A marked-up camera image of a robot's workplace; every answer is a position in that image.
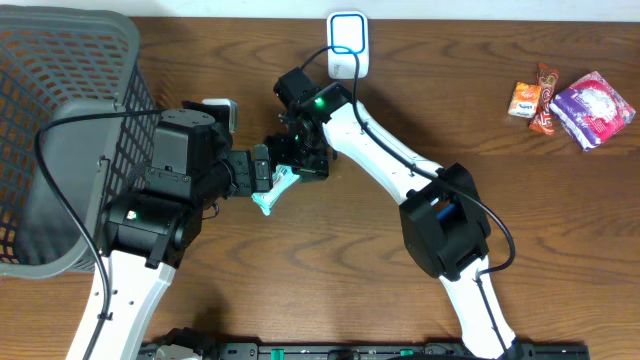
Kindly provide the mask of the mint green wipes packet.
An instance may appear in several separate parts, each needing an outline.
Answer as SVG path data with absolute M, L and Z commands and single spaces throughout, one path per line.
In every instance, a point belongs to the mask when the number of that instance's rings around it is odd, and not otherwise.
M 273 174 L 273 187 L 266 193 L 254 193 L 251 198 L 265 216 L 269 216 L 280 196 L 299 180 L 291 166 L 278 165 Z

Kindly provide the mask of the small orange snack packet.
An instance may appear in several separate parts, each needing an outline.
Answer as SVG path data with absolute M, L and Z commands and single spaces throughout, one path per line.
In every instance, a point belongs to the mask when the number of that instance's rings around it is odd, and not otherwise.
M 539 85 L 517 82 L 507 113 L 516 117 L 533 118 L 537 112 L 540 94 Z

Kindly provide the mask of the red orange snack sachet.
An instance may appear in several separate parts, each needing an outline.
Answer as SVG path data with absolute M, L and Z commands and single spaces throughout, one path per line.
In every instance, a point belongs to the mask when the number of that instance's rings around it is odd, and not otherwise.
M 529 128 L 538 133 L 553 136 L 554 128 L 551 122 L 549 105 L 559 79 L 559 71 L 546 64 L 540 63 L 537 72 L 538 86 L 541 88 L 536 114 L 529 122 Z

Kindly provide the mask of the purple noodle packet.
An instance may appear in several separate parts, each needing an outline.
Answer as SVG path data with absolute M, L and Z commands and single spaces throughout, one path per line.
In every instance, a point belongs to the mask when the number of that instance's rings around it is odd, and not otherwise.
M 636 110 L 597 71 L 557 93 L 549 109 L 585 152 L 605 143 L 636 115 Z

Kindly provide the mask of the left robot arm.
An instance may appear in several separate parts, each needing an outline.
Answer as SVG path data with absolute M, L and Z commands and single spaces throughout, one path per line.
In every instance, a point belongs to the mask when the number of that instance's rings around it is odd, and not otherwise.
M 201 231 L 203 213 L 220 198 L 271 190 L 269 150 L 233 150 L 237 105 L 229 99 L 184 102 L 160 114 L 144 185 L 106 206 L 100 239 L 106 247 L 111 302 L 98 302 L 96 276 L 70 359 L 134 359 L 153 313 L 184 252 Z

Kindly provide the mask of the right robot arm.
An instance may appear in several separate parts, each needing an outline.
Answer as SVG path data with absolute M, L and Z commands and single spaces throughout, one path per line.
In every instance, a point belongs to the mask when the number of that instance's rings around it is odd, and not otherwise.
M 412 151 L 340 83 L 320 88 L 295 67 L 273 91 L 285 107 L 280 118 L 287 128 L 265 140 L 277 175 L 273 195 L 293 180 L 327 179 L 328 153 L 345 155 L 397 203 L 404 246 L 444 286 L 467 350 L 483 359 L 515 357 L 517 337 L 490 280 L 496 269 L 487 239 L 497 216 L 481 201 L 469 171 L 458 163 L 444 168 Z

